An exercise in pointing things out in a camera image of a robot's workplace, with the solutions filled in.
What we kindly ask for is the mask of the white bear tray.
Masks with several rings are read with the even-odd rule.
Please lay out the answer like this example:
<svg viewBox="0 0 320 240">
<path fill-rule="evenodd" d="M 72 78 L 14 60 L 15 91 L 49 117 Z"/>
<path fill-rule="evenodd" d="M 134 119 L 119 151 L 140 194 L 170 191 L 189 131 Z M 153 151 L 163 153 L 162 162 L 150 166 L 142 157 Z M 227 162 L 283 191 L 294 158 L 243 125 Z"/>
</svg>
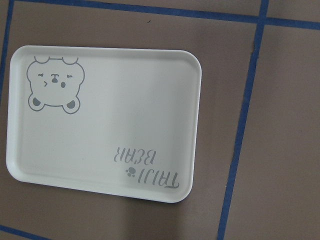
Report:
<svg viewBox="0 0 320 240">
<path fill-rule="evenodd" d="M 201 79 L 184 50 L 22 46 L 9 68 L 7 169 L 26 183 L 180 202 Z"/>
</svg>

